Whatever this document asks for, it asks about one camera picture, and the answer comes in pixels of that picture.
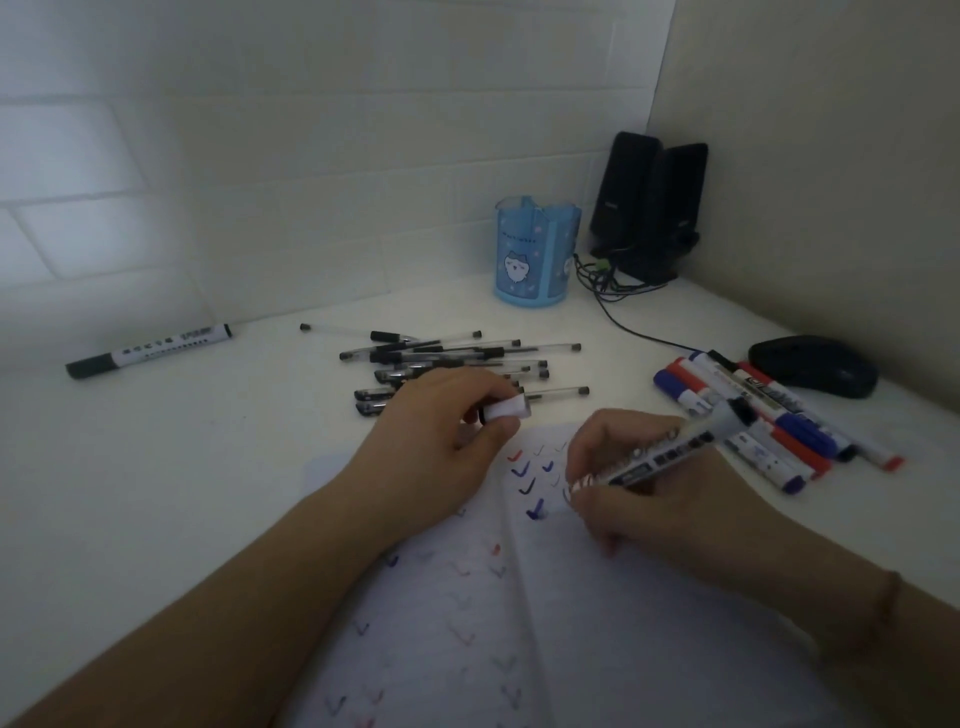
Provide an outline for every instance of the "cartoon cat print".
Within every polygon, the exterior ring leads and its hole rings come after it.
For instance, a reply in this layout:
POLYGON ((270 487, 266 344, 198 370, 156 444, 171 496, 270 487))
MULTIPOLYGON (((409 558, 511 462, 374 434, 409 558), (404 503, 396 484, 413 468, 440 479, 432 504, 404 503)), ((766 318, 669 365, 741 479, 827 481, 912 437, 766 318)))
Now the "cartoon cat print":
POLYGON ((517 255, 513 251, 507 253, 503 259, 503 267, 507 269, 507 277, 514 283, 520 283, 526 280, 530 273, 530 263, 527 262, 526 255, 517 255))

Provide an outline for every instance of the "speaker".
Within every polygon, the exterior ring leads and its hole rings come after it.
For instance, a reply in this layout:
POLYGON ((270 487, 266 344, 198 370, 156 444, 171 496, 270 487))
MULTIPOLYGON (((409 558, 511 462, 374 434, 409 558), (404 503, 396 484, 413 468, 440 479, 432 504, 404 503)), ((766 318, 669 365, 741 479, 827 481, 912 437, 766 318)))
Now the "speaker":
POLYGON ((590 231, 590 251, 651 285, 674 279, 696 231, 707 170, 703 143, 664 149, 659 139, 621 132, 613 141, 590 231))

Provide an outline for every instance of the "black marker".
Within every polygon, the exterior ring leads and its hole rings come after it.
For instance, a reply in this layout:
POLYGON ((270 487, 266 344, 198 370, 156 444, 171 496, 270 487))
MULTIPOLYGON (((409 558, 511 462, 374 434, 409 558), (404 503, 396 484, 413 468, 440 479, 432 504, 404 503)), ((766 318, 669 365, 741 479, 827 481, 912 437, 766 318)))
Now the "black marker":
POLYGON ((156 359, 168 353, 185 352, 187 349, 196 349, 207 344, 216 344, 227 341, 233 333, 227 324, 217 324, 213 327, 198 328, 176 336, 165 336, 162 339, 140 344, 135 347, 118 349, 116 352, 102 353, 88 359, 72 361, 66 365, 66 372, 74 379, 86 379, 89 376, 112 372, 114 369, 138 364, 147 359, 156 359))

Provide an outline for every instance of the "forearm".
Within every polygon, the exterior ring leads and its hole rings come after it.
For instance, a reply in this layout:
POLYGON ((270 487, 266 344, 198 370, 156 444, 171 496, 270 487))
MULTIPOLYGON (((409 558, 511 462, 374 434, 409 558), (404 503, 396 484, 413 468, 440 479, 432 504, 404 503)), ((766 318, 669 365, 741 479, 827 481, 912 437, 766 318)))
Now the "forearm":
POLYGON ((960 613, 903 584, 880 625, 889 572, 795 523, 784 533, 744 591, 808 633, 830 673, 891 724, 960 722, 960 613))
POLYGON ((307 498, 14 725, 266 725, 387 545, 346 490, 307 498))

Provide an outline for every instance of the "wall tile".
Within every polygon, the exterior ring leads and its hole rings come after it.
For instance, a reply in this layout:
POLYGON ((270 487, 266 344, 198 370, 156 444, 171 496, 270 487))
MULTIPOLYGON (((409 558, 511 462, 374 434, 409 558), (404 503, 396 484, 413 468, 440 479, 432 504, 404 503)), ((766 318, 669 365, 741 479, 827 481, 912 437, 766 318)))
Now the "wall tile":
POLYGON ((607 171, 607 161, 610 152, 597 152, 590 155, 590 169, 587 175, 587 185, 584 188, 584 205, 596 204, 600 195, 600 185, 603 183, 604 172, 607 171))
POLYGON ((386 293, 377 240, 292 248, 197 260, 190 272, 220 321, 248 321, 277 313, 386 293))
POLYGON ((324 7, 306 43, 318 91, 450 88, 453 38, 442 3, 338 0, 324 7))
POLYGON ((234 0, 237 52, 249 93, 305 93, 306 44, 324 5, 309 0, 234 0))
POLYGON ((482 162, 455 168, 457 220, 492 220, 505 197, 533 195, 538 201, 580 204, 590 157, 552 157, 482 162))
POLYGON ((392 291, 485 271, 492 276, 496 257, 493 222, 386 235, 382 243, 387 283, 392 291))
POLYGON ((194 250, 186 207, 157 195, 28 206, 20 215, 61 278, 169 265, 194 250))
POLYGON ((607 85, 655 88, 670 32, 673 0, 647 2, 645 12, 616 21, 607 85))
POLYGON ((10 213, 0 209, 0 288, 53 279, 10 213))
POLYGON ((152 185, 235 185, 367 169, 355 96, 120 102, 152 185))
POLYGON ((295 246, 454 220, 453 177, 444 167, 280 182, 276 193, 295 246))
POLYGON ((233 93, 221 0, 7 0, 0 97, 233 93))
POLYGON ((201 255, 242 255, 290 245, 280 204, 268 184, 190 190, 180 198, 201 255))
POLYGON ((141 186, 106 106, 0 107, 0 200, 141 186))
POLYGON ((617 132, 643 132, 654 91, 547 91, 535 95, 537 130, 526 154, 556 155, 609 149, 617 132))
POLYGON ((526 157, 536 94, 388 94, 364 97, 373 168, 526 157))
POLYGON ((59 343, 107 352, 131 342, 212 323, 196 286, 175 268, 0 291, 0 352, 59 343))
POLYGON ((603 83, 611 15, 446 7, 453 86, 546 88, 603 83))

